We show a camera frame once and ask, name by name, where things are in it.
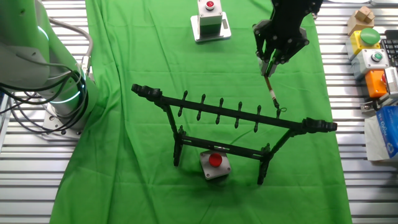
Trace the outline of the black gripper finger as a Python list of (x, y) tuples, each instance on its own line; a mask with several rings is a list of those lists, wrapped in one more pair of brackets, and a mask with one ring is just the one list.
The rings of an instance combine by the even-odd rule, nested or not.
[(273, 41), (269, 35), (271, 30), (271, 20), (261, 20), (253, 25), (253, 34), (256, 41), (256, 56), (259, 60), (262, 76), (270, 77), (275, 72), (275, 64), (271, 59), (274, 48), (267, 46), (269, 41)]
[(287, 63), (296, 53), (309, 44), (307, 31), (304, 28), (298, 30), (298, 35), (288, 38), (282, 42), (282, 46), (275, 49), (272, 56), (271, 70), (269, 76), (273, 75), (276, 67)]

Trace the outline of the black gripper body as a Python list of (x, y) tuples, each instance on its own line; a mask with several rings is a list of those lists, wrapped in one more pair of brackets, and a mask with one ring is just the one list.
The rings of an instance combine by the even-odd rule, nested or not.
[(271, 29), (273, 34), (295, 34), (303, 18), (317, 14), (323, 0), (272, 0)]

